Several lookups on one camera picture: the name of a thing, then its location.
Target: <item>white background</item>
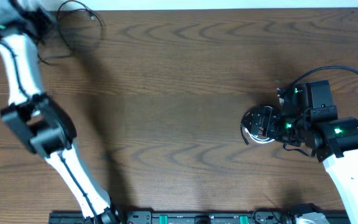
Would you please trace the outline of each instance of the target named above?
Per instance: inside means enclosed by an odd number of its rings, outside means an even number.
[[[93,10],[171,10],[171,9],[263,9],[308,7],[358,7],[358,0],[80,0]],[[63,1],[42,0],[55,11]]]

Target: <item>white wall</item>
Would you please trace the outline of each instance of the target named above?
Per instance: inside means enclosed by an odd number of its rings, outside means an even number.
[[[41,0],[57,10],[61,0]],[[93,10],[263,9],[307,7],[358,7],[358,0],[80,0]],[[77,7],[71,4],[70,9]]]

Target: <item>wooden table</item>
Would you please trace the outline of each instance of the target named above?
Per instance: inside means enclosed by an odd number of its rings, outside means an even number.
[[[358,9],[100,14],[106,32],[98,48],[40,69],[47,91],[76,124],[83,158],[115,204],[193,211],[306,202],[344,208],[316,159],[276,142],[246,147],[239,125],[246,110],[277,104],[276,88],[308,70],[358,68]],[[68,35],[93,30],[76,42],[89,48],[99,28],[75,17],[67,21]],[[66,52],[56,41],[50,46]],[[306,81],[324,79],[339,116],[358,118],[358,77],[331,70]],[[0,109],[8,93],[0,58]],[[0,121],[0,223],[47,223],[53,210],[78,209],[60,176]]]

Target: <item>table surface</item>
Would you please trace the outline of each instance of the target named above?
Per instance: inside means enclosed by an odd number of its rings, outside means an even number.
[[[322,164],[274,142],[247,147],[242,115],[316,67],[358,68],[358,9],[100,12],[64,32],[79,53],[40,64],[80,152],[114,203],[156,211],[245,211],[313,202],[344,209]],[[40,54],[65,54],[51,35]],[[339,116],[358,119],[358,77],[324,71]],[[9,89],[0,58],[0,109]],[[79,210],[60,176],[0,121],[0,223]]]

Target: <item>green clip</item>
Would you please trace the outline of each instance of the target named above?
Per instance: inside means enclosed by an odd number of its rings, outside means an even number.
[[[240,216],[240,224],[249,224],[248,222],[248,216]]]
[[[160,215],[160,224],[168,224],[168,215]]]

